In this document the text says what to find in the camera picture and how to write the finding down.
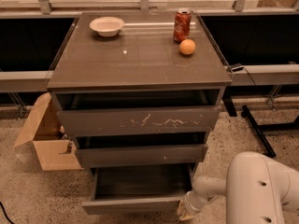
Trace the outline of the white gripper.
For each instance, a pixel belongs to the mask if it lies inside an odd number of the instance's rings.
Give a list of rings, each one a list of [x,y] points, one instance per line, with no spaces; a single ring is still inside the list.
[[[178,205],[178,218],[181,221],[187,221],[194,218],[205,205],[208,205],[215,201],[215,197],[202,196],[196,193],[194,190],[186,193],[184,198]]]

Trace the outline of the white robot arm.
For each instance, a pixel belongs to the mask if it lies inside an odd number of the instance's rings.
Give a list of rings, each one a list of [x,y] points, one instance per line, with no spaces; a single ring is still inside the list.
[[[285,224],[285,211],[299,212],[299,172],[260,153],[239,153],[224,179],[193,180],[179,203],[179,218],[194,218],[219,196],[226,198],[226,224]]]

